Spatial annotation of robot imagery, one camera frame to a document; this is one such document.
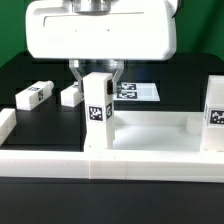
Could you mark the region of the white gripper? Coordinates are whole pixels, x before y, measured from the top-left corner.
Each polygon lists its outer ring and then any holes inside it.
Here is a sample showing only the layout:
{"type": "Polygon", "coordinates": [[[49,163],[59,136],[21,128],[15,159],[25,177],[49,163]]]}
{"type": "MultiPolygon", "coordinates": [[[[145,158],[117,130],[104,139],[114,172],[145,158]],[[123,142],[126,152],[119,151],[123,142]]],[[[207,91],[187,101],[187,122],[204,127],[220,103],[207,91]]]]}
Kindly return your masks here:
{"type": "Polygon", "coordinates": [[[72,0],[38,0],[26,11],[26,40],[35,58],[70,59],[69,68],[83,89],[84,61],[107,60],[117,92],[123,60],[167,60],[176,52],[177,0],[112,0],[104,15],[74,11],[72,0]]]}

